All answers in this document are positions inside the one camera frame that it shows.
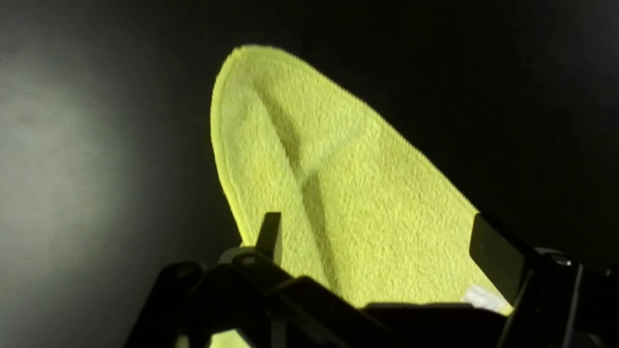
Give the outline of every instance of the yellow fabric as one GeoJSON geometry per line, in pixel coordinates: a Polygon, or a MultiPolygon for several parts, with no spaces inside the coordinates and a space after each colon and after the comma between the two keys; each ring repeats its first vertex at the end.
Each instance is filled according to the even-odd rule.
{"type": "Polygon", "coordinates": [[[503,298],[468,255],[466,197],[366,102],[271,46],[236,48],[211,101],[211,141],[244,246],[283,213],[283,263],[356,307],[503,298]]]}

